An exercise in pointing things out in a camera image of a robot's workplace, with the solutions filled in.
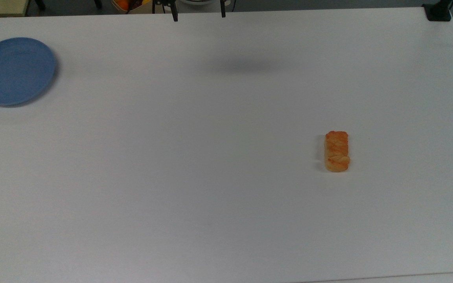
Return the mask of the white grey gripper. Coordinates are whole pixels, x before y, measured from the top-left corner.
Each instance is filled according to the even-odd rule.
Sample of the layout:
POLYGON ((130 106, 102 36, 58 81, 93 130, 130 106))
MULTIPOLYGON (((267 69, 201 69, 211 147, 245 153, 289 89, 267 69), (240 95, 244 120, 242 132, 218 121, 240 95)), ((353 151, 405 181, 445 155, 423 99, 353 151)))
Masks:
MULTIPOLYGON (((220 0, 220 9, 221 17, 225 18, 226 9, 225 9, 226 0, 220 0)), ((178 22, 178 10, 176 6, 176 0, 152 0, 151 1, 151 12, 152 14, 158 14, 160 12, 166 14, 172 14, 174 22, 178 22)))

